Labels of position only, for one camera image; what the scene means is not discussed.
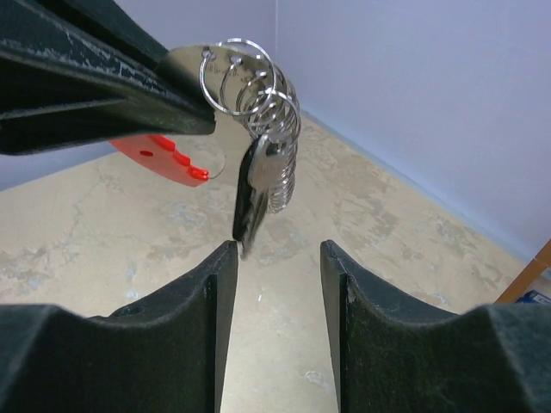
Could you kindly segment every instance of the concrete floor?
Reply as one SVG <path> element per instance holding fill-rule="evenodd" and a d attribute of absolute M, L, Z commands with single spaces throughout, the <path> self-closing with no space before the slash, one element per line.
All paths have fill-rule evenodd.
<path fill-rule="evenodd" d="M 225 165 L 199 188 L 115 153 L 0 192 L 0 302 L 108 315 L 202 261 L 231 237 L 248 144 L 241 126 L 221 122 L 205 145 L 187 140 L 200 166 Z M 329 238 L 451 311 L 494 301 L 523 267 L 305 120 L 295 196 L 266 219 L 239 267 L 224 413 L 337 412 L 319 279 L 319 243 Z"/>

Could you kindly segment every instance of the silver key ring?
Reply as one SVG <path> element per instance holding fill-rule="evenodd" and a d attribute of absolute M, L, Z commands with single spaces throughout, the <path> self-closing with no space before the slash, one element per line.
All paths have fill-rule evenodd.
<path fill-rule="evenodd" d="M 207 48 L 203 51 L 203 55 L 202 55 L 203 60 L 201 61 L 201 67 L 199 69 L 199 84 L 201 86 L 201 91 L 202 91 L 203 95 L 205 96 L 205 98 L 208 100 L 208 102 L 213 107 L 218 109 L 223 114 L 229 114 L 229 115 L 234 116 L 236 118 L 242 118 L 242 117 L 252 116 L 254 114 L 262 112 L 262 111 L 264 111 L 264 109 L 266 109 L 269 106 L 269 104 L 271 103 L 271 100 L 272 100 L 272 96 L 273 96 L 271 91 L 272 90 L 276 91 L 276 85 L 275 85 L 275 83 L 276 83 L 276 70 L 274 69 L 274 63 L 273 63 L 271 57 L 266 53 L 266 51 L 264 51 L 264 49 L 262 49 L 258 44 L 256 44 L 253 41 L 245 40 L 245 39 L 229 39 L 229 40 L 226 40 L 226 41 L 221 41 L 220 43 L 216 44 L 216 46 L 223 47 L 223 46 L 230 46 L 230 45 L 234 45 L 234 44 L 239 44 L 239 45 L 242 45 L 242 46 L 252 46 L 255 49 L 257 49 L 261 53 L 262 57 L 266 60 L 266 64 L 268 65 L 269 72 L 272 74 L 272 79 L 274 79 L 274 84 L 270 88 L 266 89 L 267 93 L 266 93 L 266 97 L 264 98 L 263 102 L 260 103 L 259 105 L 255 106 L 253 109 L 250 109 L 250 110 L 247 110 L 247 111 L 238 111 L 238 110 L 231 110 L 227 106 L 223 106 L 220 103 L 218 103 L 217 101 L 215 101 L 214 98 L 211 96 L 210 92 L 208 91 L 205 76 L 206 76 L 206 73 L 207 73 L 208 63 L 215 60 L 216 56 L 213 52 L 211 52 Z M 222 81 L 224 85 L 226 85 L 228 74 L 231 73 L 232 70 L 235 67 L 241 65 L 240 60 L 238 62 L 231 62 L 231 63 L 232 63 L 232 65 L 230 66 L 231 70 L 226 72 L 226 74 L 224 76 L 224 80 Z"/>

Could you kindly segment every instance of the black plastic claw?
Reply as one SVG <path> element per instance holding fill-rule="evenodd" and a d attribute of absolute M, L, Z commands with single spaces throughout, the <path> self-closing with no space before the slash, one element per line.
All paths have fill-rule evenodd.
<path fill-rule="evenodd" d="M 0 10 L 0 153 L 214 131 L 213 109 L 154 73 L 166 50 L 112 0 Z"/>
<path fill-rule="evenodd" d="M 0 305 L 0 411 L 220 412 L 237 276 L 228 241 L 109 317 Z"/>
<path fill-rule="evenodd" d="M 549 412 L 551 306 L 455 315 L 403 293 L 332 241 L 320 260 L 341 413 Z"/>

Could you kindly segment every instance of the key blade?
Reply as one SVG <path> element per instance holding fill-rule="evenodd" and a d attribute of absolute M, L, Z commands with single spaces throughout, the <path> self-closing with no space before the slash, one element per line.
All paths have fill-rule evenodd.
<path fill-rule="evenodd" d="M 258 147 L 258 139 L 251 143 L 247 152 L 243 155 L 239 167 L 238 190 L 235 197 L 235 209 L 233 212 L 232 236 L 238 243 L 243 243 L 249 231 L 251 215 L 254 213 L 252 205 L 253 188 L 249 184 L 249 171 L 252 159 Z"/>
<path fill-rule="evenodd" d="M 255 202 L 251 209 L 250 221 L 247 225 L 247 231 L 245 237 L 241 243 L 243 246 L 243 252 L 241 253 L 241 259 L 246 260 L 247 256 L 251 253 L 252 245 L 257 237 L 258 229 L 264 221 L 266 212 L 268 211 L 269 194 L 267 192 L 256 194 Z"/>

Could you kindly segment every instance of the key head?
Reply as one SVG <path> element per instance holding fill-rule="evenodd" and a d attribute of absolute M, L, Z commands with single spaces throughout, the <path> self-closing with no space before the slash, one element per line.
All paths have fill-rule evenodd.
<path fill-rule="evenodd" d="M 269 192 L 285 170 L 286 155 L 285 150 L 272 143 L 267 134 L 258 138 L 249 170 L 249 184 L 258 192 Z"/>

